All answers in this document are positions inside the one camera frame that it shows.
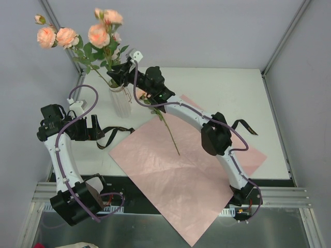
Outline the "peach rose stem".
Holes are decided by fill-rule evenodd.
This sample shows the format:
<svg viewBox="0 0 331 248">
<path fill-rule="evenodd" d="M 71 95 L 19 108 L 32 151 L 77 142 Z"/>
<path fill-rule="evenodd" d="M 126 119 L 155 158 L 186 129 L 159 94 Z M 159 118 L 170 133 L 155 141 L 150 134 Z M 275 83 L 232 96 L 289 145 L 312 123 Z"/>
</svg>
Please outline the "peach rose stem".
<svg viewBox="0 0 331 248">
<path fill-rule="evenodd" d="M 136 90 L 136 97 L 137 97 L 137 99 L 139 101 L 143 102 L 145 105 L 149 105 L 148 108 L 150 109 L 151 113 L 157 115 L 158 118 L 159 118 L 159 120 L 162 121 L 163 124 L 166 126 L 166 128 L 167 128 L 167 130 L 169 132 L 169 135 L 171 137 L 171 140 L 173 142 L 173 145 L 175 146 L 175 149 L 177 151 L 177 154 L 180 156 L 180 152 L 179 152 L 178 146 L 177 146 L 177 144 L 176 144 L 176 142 L 174 140 L 174 137 L 172 135 L 171 129 L 168 126 L 167 121 L 164 118 L 162 112 L 160 110 L 156 109 L 155 107 L 151 107 L 151 102 L 147 98 L 147 93 L 144 92 L 143 90 L 141 90 L 141 89 Z"/>
<path fill-rule="evenodd" d="M 55 30 L 55 27 L 47 23 L 42 15 L 35 16 L 35 23 L 43 26 L 37 32 L 37 42 L 41 48 L 51 49 L 60 46 L 64 50 L 72 50 L 76 54 L 75 60 L 86 67 L 86 73 L 95 71 L 100 78 L 105 80 L 99 72 L 100 67 L 93 64 L 95 57 L 92 53 L 93 47 L 104 51 L 104 48 L 111 43 L 111 36 L 103 24 L 90 27 L 88 30 L 89 42 L 84 44 L 81 36 L 74 29 L 64 27 Z"/>
<path fill-rule="evenodd" d="M 116 10 L 95 8 L 94 15 L 99 21 L 88 30 L 90 44 L 101 51 L 103 60 L 103 48 L 110 43 L 110 35 L 122 26 L 123 17 Z"/>
</svg>

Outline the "pale pink rose stem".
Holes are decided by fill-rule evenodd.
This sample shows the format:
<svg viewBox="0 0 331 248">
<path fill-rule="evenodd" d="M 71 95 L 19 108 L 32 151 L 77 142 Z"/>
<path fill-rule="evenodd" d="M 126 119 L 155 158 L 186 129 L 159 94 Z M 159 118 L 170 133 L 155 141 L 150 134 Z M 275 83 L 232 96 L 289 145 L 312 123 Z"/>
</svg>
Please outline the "pale pink rose stem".
<svg viewBox="0 0 331 248">
<path fill-rule="evenodd" d="M 122 53 L 129 47 L 129 45 L 121 46 L 121 42 L 122 40 L 118 32 L 114 32 L 110 35 L 110 43 L 103 48 L 101 67 L 105 67 L 110 71 L 114 66 L 121 63 Z"/>
</svg>

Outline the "pink wrapping paper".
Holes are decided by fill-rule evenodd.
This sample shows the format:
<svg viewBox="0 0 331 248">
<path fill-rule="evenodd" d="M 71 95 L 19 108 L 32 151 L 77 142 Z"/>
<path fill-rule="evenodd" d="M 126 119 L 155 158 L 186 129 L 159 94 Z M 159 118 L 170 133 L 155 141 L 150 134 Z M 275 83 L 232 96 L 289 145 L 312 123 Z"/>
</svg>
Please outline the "pink wrapping paper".
<svg viewBox="0 0 331 248">
<path fill-rule="evenodd" d="M 111 158 L 163 217 L 193 246 L 266 156 L 247 149 L 232 134 L 224 152 L 202 147 L 200 132 L 210 114 L 174 97 L 165 119 L 176 143 L 157 118 L 142 125 L 110 151 Z"/>
</svg>

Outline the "black printed ribbon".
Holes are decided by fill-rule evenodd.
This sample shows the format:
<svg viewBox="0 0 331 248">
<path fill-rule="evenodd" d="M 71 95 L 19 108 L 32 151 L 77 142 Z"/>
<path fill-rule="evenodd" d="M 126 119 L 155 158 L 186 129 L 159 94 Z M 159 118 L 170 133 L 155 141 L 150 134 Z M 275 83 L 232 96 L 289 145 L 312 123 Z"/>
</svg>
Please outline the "black printed ribbon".
<svg viewBox="0 0 331 248">
<path fill-rule="evenodd" d="M 241 124 L 249 133 L 253 134 L 253 135 L 258 135 L 252 128 L 250 125 L 248 125 L 248 123 L 243 120 L 243 119 L 238 119 L 238 120 L 235 120 L 235 122 L 233 123 L 233 125 L 231 126 L 234 130 L 237 128 L 238 124 Z M 107 143 L 105 145 L 101 145 L 99 144 L 98 142 L 96 143 L 97 144 L 97 147 L 101 150 L 104 150 L 106 149 L 114 140 L 116 134 L 118 131 L 121 131 L 121 132 L 130 132 L 133 133 L 135 131 L 134 128 L 124 128 L 124 127 L 106 127 L 102 130 L 104 132 L 104 134 L 112 131 Z"/>
</svg>

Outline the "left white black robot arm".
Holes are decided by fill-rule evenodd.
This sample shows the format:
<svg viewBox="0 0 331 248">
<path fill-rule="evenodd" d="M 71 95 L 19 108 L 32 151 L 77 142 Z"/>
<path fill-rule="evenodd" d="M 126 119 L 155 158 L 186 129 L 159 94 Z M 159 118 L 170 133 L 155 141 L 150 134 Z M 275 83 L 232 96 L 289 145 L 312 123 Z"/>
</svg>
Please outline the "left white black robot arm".
<svg viewBox="0 0 331 248">
<path fill-rule="evenodd" d="M 72 141 L 97 141 L 104 137 L 97 116 L 92 115 L 89 128 L 86 118 L 73 119 L 58 104 L 42 107 L 41 113 L 43 120 L 37 137 L 50 154 L 56 178 L 56 195 L 50 198 L 52 208 L 70 226 L 87 218 L 99 221 L 96 214 L 103 209 L 109 188 L 99 174 L 83 180 L 71 151 Z"/>
</svg>

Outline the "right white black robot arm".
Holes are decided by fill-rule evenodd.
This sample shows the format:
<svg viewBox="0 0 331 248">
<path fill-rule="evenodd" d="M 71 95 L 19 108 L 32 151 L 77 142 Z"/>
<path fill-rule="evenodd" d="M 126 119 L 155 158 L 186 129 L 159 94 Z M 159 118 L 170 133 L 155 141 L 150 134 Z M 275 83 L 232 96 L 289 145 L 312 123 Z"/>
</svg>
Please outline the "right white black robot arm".
<svg viewBox="0 0 331 248">
<path fill-rule="evenodd" d="M 231 140 L 232 134 L 237 134 L 238 124 L 256 135 L 246 121 L 238 119 L 229 126 L 222 113 L 206 114 L 193 107 L 165 86 L 164 77 L 158 66 L 149 67 L 142 73 L 138 70 L 137 61 L 129 59 L 126 63 L 113 66 L 107 74 L 119 86 L 132 84 L 134 88 L 146 92 L 149 102 L 147 107 L 176 116 L 200 132 L 202 148 L 218 159 L 228 176 L 233 192 L 231 204 L 241 206 L 251 198 L 254 184 L 240 166 Z"/>
</svg>

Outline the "white ribbed ceramic vase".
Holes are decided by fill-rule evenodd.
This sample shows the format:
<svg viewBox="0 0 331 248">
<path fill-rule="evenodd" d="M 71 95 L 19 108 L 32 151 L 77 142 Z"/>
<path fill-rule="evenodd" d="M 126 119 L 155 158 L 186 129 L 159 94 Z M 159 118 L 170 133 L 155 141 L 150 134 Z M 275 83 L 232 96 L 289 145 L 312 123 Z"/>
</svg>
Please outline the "white ribbed ceramic vase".
<svg viewBox="0 0 331 248">
<path fill-rule="evenodd" d="M 132 97 L 124 86 L 118 86 L 113 79 L 108 82 L 110 98 L 116 114 L 120 118 L 128 118 L 131 115 Z"/>
</svg>

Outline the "beige cloth bag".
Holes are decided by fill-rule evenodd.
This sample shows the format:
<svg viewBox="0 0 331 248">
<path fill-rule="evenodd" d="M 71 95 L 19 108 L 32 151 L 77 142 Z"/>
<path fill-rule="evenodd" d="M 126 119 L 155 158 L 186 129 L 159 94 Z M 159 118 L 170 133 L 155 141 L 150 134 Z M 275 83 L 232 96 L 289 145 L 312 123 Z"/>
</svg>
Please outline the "beige cloth bag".
<svg viewBox="0 0 331 248">
<path fill-rule="evenodd" d="M 78 242 L 69 245 L 57 246 L 56 248 L 98 248 L 98 246 L 92 243 Z"/>
</svg>

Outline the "red cloth item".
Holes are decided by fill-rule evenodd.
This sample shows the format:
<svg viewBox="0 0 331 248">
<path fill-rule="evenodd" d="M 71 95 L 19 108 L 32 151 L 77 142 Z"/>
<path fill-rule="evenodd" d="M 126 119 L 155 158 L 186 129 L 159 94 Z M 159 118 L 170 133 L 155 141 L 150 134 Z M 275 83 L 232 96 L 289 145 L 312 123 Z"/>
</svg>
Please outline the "red cloth item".
<svg viewBox="0 0 331 248">
<path fill-rule="evenodd" d="M 42 245 L 41 243 L 36 243 L 33 248 L 45 248 L 44 245 Z"/>
</svg>

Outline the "aluminium front rail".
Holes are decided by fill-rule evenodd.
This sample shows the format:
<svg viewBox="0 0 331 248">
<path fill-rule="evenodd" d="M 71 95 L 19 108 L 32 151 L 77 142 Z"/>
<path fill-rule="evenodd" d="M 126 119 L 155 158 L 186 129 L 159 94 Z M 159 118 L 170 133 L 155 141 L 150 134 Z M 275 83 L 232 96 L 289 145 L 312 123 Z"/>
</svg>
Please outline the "aluminium front rail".
<svg viewBox="0 0 331 248">
<path fill-rule="evenodd" d="M 312 208 L 305 188 L 261 187 L 263 207 L 269 208 Z"/>
</svg>

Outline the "right aluminium frame post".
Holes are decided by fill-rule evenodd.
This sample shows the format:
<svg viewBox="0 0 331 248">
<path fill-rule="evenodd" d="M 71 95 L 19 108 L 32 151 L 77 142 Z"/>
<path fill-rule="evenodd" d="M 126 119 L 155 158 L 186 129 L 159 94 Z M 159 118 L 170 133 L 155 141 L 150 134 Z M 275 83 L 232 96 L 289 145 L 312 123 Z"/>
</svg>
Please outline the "right aluminium frame post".
<svg viewBox="0 0 331 248">
<path fill-rule="evenodd" d="M 296 29 L 298 23 L 302 19 L 303 15 L 305 14 L 306 10 L 308 9 L 309 5 L 312 3 L 312 0 L 304 0 L 301 2 L 298 10 L 296 11 L 294 17 L 290 21 L 289 25 L 287 26 L 284 34 L 282 35 L 281 39 L 279 40 L 276 48 L 274 49 L 271 57 L 269 58 L 265 68 L 261 71 L 262 78 L 265 78 L 270 71 L 271 67 L 273 66 L 276 58 L 281 53 L 282 49 L 284 48 L 285 44 L 287 43 L 288 39 L 290 38 L 291 34 Z"/>
</svg>

